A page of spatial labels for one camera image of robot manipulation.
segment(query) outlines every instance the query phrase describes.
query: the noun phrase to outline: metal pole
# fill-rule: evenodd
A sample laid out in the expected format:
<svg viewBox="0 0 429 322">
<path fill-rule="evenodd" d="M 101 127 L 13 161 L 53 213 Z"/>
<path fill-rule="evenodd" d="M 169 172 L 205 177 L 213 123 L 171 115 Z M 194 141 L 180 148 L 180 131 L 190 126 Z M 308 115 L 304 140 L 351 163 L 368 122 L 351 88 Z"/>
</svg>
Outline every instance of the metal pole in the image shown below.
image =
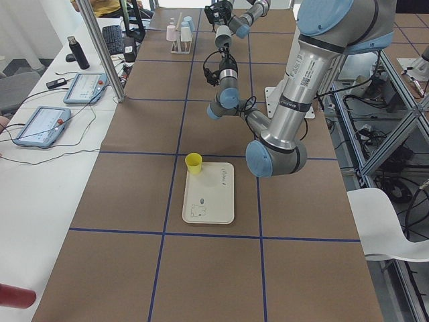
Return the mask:
<svg viewBox="0 0 429 322">
<path fill-rule="evenodd" d="M 86 28 L 88 28 L 89 36 L 93 41 L 95 50 L 99 55 L 101 64 L 103 65 L 107 78 L 116 94 L 118 102 L 122 102 L 125 99 L 125 93 L 119 77 L 116 73 L 115 66 L 113 66 L 109 51 L 107 50 L 106 43 L 101 34 L 100 27 L 97 23 L 93 7 L 89 0 L 76 0 L 80 13 L 82 14 L 83 21 L 85 22 Z"/>
</svg>

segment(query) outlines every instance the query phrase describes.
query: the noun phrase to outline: keyboard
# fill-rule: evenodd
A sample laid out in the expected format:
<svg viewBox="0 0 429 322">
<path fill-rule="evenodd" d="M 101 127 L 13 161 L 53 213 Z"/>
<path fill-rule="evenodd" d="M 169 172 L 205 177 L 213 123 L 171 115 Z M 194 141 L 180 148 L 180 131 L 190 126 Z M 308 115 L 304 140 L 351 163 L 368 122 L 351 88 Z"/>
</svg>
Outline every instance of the keyboard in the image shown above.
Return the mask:
<svg viewBox="0 0 429 322">
<path fill-rule="evenodd" d="M 102 29 L 103 38 L 106 41 L 110 55 L 123 53 L 122 29 L 120 25 L 108 25 Z"/>
</svg>

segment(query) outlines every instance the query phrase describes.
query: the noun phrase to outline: table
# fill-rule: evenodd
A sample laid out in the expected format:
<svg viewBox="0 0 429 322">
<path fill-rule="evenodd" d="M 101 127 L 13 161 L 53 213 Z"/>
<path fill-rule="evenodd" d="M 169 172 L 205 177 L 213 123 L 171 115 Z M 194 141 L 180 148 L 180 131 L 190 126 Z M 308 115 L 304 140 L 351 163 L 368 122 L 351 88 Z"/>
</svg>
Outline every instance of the table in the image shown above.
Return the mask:
<svg viewBox="0 0 429 322">
<path fill-rule="evenodd" d="M 33 321 L 382 321 L 323 114 L 304 169 L 252 176 L 245 123 L 206 116 L 211 26 L 180 11 L 192 54 L 170 54 L 179 11 L 157 9 Z M 294 30 L 291 11 L 270 11 L 234 38 L 243 97 L 283 77 Z M 232 224 L 183 222 L 189 152 L 235 167 Z"/>
<path fill-rule="evenodd" d="M 99 19 L 101 27 L 118 24 L 118 19 Z M 80 42 L 90 68 L 85 72 L 102 72 L 99 57 L 82 25 L 74 34 Z M 70 52 L 65 45 L 50 67 L 45 71 L 31 95 L 46 90 L 46 83 L 61 76 L 55 72 L 81 71 L 76 62 L 67 63 Z M 74 74 L 64 75 L 66 79 Z M 10 124 L 25 123 L 40 105 L 65 106 L 65 91 L 53 91 L 38 95 L 25 102 Z M 96 119 L 82 142 L 75 147 L 57 147 L 49 150 L 19 148 L 11 142 L 0 143 L 0 153 L 6 158 L 40 162 L 63 153 L 99 149 L 112 120 L 117 103 L 108 87 L 102 99 L 95 105 Z M 71 106 L 75 114 L 82 106 Z M 89 108 L 84 109 L 70 122 L 57 141 L 58 144 L 74 144 L 93 118 Z M 5 131 L 0 140 L 9 136 Z M 70 222 L 78 206 L 98 152 L 85 152 L 65 156 L 57 160 L 28 166 L 0 160 L 2 189 L 0 201 L 0 276 L 1 282 L 36 291 L 36 303 L 26 310 L 0 307 L 0 321 L 30 321 L 45 289 L 56 257 L 67 234 Z"/>
</svg>

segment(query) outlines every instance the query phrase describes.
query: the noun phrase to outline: black cylinder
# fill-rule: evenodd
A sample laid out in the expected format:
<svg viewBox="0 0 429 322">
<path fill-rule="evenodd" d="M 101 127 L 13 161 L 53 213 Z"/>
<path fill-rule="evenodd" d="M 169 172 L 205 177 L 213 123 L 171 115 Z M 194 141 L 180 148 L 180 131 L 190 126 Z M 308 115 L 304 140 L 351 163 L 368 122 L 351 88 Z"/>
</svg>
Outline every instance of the black cylinder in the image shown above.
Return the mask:
<svg viewBox="0 0 429 322">
<path fill-rule="evenodd" d="M 76 41 L 76 38 L 74 38 L 74 36 L 70 36 L 70 37 L 67 37 L 67 39 L 68 39 L 68 45 L 70 46 L 73 56 L 76 58 L 76 61 L 78 62 L 80 69 L 89 68 L 88 60 L 86 59 L 86 56 L 82 50 L 82 47 L 80 47 L 80 44 Z"/>
</svg>

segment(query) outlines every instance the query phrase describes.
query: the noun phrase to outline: white table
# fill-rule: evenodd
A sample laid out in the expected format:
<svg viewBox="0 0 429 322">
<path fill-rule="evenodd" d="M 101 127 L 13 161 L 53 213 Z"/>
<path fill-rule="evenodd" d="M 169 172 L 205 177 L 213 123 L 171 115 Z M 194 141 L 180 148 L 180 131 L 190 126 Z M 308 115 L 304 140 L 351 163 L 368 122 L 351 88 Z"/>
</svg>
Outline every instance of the white table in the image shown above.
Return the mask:
<svg viewBox="0 0 429 322">
<path fill-rule="evenodd" d="M 101 27 L 118 23 L 118 19 L 99 19 Z M 103 71 L 86 26 L 82 24 L 73 36 L 80 42 L 90 68 L 81 70 L 76 62 L 66 62 L 65 57 L 71 51 L 65 45 L 30 94 L 45 91 L 48 81 L 63 77 L 55 72 Z M 64 75 L 66 79 L 73 76 Z M 62 102 L 64 94 L 65 91 L 53 91 L 29 99 L 9 124 L 25 123 L 40 105 L 66 106 Z M 117 106 L 114 96 L 108 87 L 101 100 L 93 105 L 97 118 L 79 145 L 33 150 L 0 142 L 0 153 L 6 158 L 34 163 L 67 152 L 98 149 Z M 82 105 L 68 107 L 75 114 Z M 56 144 L 75 144 L 92 118 L 92 111 L 85 108 L 72 119 Z M 4 131 L 0 140 L 8 137 Z M 0 283 L 29 288 L 37 294 L 36 302 L 28 309 L 0 307 L 0 321 L 31 321 L 97 156 L 98 152 L 83 152 L 37 166 L 0 159 Z"/>
</svg>

